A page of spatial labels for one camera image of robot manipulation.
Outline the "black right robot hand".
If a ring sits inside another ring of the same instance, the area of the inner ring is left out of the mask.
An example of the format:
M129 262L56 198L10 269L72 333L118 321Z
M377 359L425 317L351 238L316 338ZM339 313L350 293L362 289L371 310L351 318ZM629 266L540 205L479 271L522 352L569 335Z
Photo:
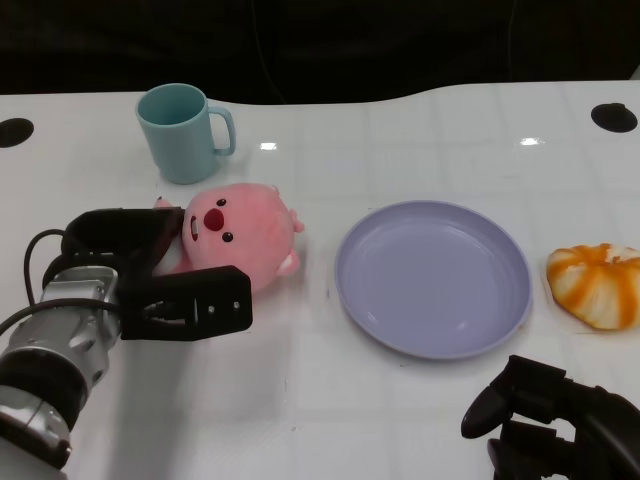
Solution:
M639 409L562 369L510 356L465 413L461 434L497 427L500 437L487 442L495 479L639 477Z

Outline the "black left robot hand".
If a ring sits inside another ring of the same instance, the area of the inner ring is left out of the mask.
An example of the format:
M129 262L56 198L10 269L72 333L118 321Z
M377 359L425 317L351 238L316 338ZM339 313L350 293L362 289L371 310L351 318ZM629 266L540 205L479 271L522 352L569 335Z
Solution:
M66 227L63 258L118 273L115 299L124 340L197 341L252 324L250 279L238 268L154 272L184 217L181 208L100 209Z

